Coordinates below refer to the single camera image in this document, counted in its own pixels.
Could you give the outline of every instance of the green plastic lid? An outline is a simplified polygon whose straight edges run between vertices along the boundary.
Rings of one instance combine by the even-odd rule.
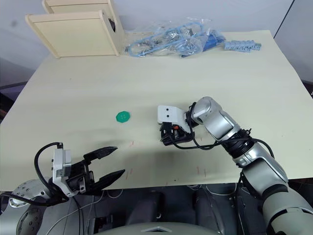
[[[127,111],[119,112],[116,115],[116,120],[121,123],[127,122],[130,118],[131,118],[131,114]]]

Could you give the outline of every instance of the silver robot arm segment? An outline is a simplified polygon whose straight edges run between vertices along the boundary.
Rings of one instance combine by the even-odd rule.
[[[312,234],[313,209],[296,191],[289,188],[288,178],[279,163],[224,112],[210,97],[203,97],[191,107],[191,118],[217,141],[242,138],[222,144],[243,169],[243,183],[251,193],[264,200],[263,216],[268,232],[276,234]]]

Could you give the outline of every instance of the blue connector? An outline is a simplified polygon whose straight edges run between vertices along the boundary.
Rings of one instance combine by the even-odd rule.
[[[218,31],[216,30],[211,30],[209,32],[209,36],[205,42],[205,45],[203,47],[203,51],[209,50],[213,47],[218,46],[219,44],[221,44],[222,42],[224,42],[226,40],[226,38]]]
[[[224,43],[224,50],[233,50],[240,52],[250,52],[251,50],[260,50],[262,47],[261,43],[256,43],[253,40],[248,41],[235,41]]]

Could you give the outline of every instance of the wall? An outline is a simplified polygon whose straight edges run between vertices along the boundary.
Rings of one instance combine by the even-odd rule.
[[[313,82],[313,1],[295,0],[275,41],[304,81]]]
[[[291,0],[115,0],[114,3],[126,30],[152,21],[199,17],[211,19],[212,25],[221,31],[269,29],[274,35]],[[49,52],[26,24],[27,13],[43,14],[41,0],[0,1],[0,58],[16,65],[16,70],[34,71]],[[22,71],[14,80],[9,70],[1,74],[0,86],[29,78]]]

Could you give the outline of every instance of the white cable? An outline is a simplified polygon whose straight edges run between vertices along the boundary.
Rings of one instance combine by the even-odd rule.
[[[70,199],[70,204],[69,204],[69,207],[68,207],[68,211],[67,211],[67,213],[69,213],[70,206],[72,205],[72,201],[73,201],[73,198],[71,198],[71,199]],[[63,233],[62,233],[62,235],[64,235],[65,228],[67,227],[67,219],[65,220],[65,225],[64,225],[64,229],[63,229]]]
[[[85,231],[84,231],[84,234],[85,234],[85,235],[86,235],[86,234],[87,234],[87,232],[88,232],[88,226],[89,226],[88,220],[89,220],[89,217],[90,217],[90,213],[91,213],[92,205],[94,204],[94,202],[93,202],[93,201],[94,201],[94,196],[92,196],[92,201],[91,201],[91,204],[90,204],[89,213],[88,213],[87,220],[86,220],[87,224],[86,224],[86,229],[85,229]]]
[[[84,205],[83,207],[81,207],[81,208],[79,208],[79,209],[77,209],[77,210],[75,210],[75,211],[73,211],[73,212],[71,212],[71,213],[69,213],[69,214],[63,216],[62,218],[60,218],[57,222],[54,223],[54,225],[51,226],[51,228],[48,230],[48,232],[47,232],[45,235],[48,235],[48,234],[51,232],[51,230],[52,230],[61,220],[63,220],[64,218],[70,216],[71,214],[74,214],[75,212],[78,212],[78,210],[80,210],[80,209],[82,209],[82,208],[85,208],[85,207],[87,207],[87,206],[90,206],[90,205],[93,205],[93,204],[96,204],[96,203],[100,202],[101,199],[102,199],[102,197],[103,197],[103,194],[104,194],[104,191],[102,191],[102,195],[101,195],[101,197],[100,197],[100,199],[99,199],[98,201],[89,203],[89,204],[87,204],[87,205]]]
[[[244,191],[245,193],[251,195],[248,191],[245,191],[244,188],[241,188],[242,191]]]
[[[111,196],[111,195],[109,194],[109,191],[107,191],[107,194],[108,194],[108,197],[109,197],[109,198],[111,198],[111,199],[115,199],[115,198],[118,198],[120,195],[122,195],[123,191],[124,191],[124,189],[122,189],[122,190],[121,190],[121,192],[120,192],[120,194],[119,194],[119,195],[114,196],[114,197],[113,197],[113,196]]]
[[[220,193],[216,193],[216,192],[211,192],[211,191],[207,188],[207,186],[205,186],[205,188],[206,188],[206,190],[208,190],[209,193],[211,193],[211,194],[213,194],[213,195],[217,195],[217,196],[230,196],[230,195],[232,195],[232,194],[234,194],[234,193],[236,192],[236,190],[237,190],[237,183],[236,183],[236,186],[235,186],[235,190],[232,191],[231,193],[227,193],[227,194],[220,194]]]
[[[193,191],[197,191],[201,188],[201,185],[186,185],[186,186]]]

